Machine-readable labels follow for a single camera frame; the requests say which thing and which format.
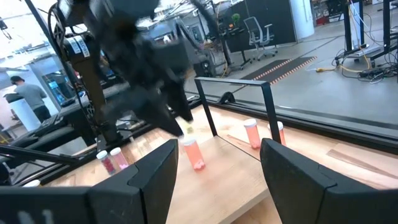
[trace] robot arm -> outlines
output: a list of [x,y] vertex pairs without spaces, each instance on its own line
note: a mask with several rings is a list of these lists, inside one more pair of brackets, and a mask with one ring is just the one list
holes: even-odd
[[[159,0],[59,0],[50,10],[57,18],[54,42],[63,60],[80,73],[95,109],[96,126],[108,142],[117,141],[114,121],[123,111],[163,130],[181,136],[182,130],[167,106],[191,121],[192,114],[183,90],[184,74],[190,66],[185,39],[167,45],[145,40],[136,27],[142,17],[154,17]],[[89,33],[65,38],[65,27],[84,23]],[[79,47],[80,53],[74,50]],[[119,98],[106,102],[96,66],[100,49],[109,65],[130,85]]]

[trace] white chair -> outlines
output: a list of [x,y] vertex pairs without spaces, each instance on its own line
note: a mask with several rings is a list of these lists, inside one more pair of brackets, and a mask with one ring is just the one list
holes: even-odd
[[272,24],[264,26],[267,29],[267,35],[263,35],[261,26],[255,17],[249,17],[243,21],[246,25],[246,28],[248,28],[249,45],[255,45],[257,51],[259,52],[257,58],[254,58],[254,60],[257,59],[260,61],[262,56],[266,57],[267,55],[272,55],[275,57],[275,54],[278,53],[276,45],[274,49],[265,49],[265,46],[268,45],[270,41],[274,40],[274,35],[270,35],[269,33],[269,28],[272,26]]

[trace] gray floor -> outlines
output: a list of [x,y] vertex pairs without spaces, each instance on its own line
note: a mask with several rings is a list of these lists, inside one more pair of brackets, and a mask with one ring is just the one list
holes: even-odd
[[[382,41],[382,12],[377,12],[380,8],[382,8],[382,4],[364,8],[365,13],[368,13],[372,18],[370,36],[377,41]],[[391,14],[392,18],[396,18],[398,10],[392,10]],[[364,21],[370,28],[370,18],[365,16]],[[392,25],[398,25],[398,20],[392,19]],[[396,115],[396,109],[398,108],[398,101],[396,100],[398,96],[397,77],[386,78],[377,84],[370,84],[368,82],[360,82],[357,79],[346,78],[341,74],[340,69],[324,73],[315,71],[316,68],[332,67],[331,61],[338,51],[345,47],[344,33],[342,21],[317,27],[314,35],[300,40],[296,44],[279,47],[277,56],[254,62],[243,71],[232,73],[228,78],[239,79],[274,60],[316,56],[317,59],[310,65],[271,86],[274,103],[285,108],[326,113],[330,116],[327,118],[313,115],[314,113],[297,113],[289,110],[277,110],[277,113],[373,133],[397,136],[398,130],[396,129],[379,128],[364,123],[349,122],[346,121],[347,119],[344,121],[330,118],[338,115],[346,118],[398,124],[398,116]],[[371,46],[382,44],[380,42],[374,43],[366,35],[365,43]],[[245,53],[250,57],[255,52],[250,50]],[[231,58],[236,64],[242,61],[240,53],[231,54]],[[386,59],[384,57],[376,60],[376,64],[384,64],[385,62]],[[347,59],[344,66],[354,70],[364,70],[368,67],[365,59],[361,59],[359,63],[354,63],[352,59]],[[345,72],[345,75],[355,77],[357,74]],[[197,92],[192,79],[187,82],[185,89],[189,93]],[[237,100],[254,103],[264,102],[261,90],[253,86],[241,87],[228,84],[220,85],[219,83],[204,83],[203,89],[209,95],[221,96],[226,91],[232,91],[235,92],[234,95]]]

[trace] floor mat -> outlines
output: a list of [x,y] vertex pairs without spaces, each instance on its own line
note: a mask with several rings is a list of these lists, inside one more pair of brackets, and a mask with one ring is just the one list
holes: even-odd
[[279,80],[308,65],[315,59],[316,57],[300,57],[294,60],[276,60],[241,79],[267,81],[271,84],[275,84]]

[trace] gray shirt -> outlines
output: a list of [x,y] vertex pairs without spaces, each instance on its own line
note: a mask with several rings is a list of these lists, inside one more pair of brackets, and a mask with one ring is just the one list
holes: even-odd
[[25,98],[27,104],[32,108],[32,110],[44,106],[43,98],[47,97],[43,89],[39,86],[26,83],[17,86],[15,92]]

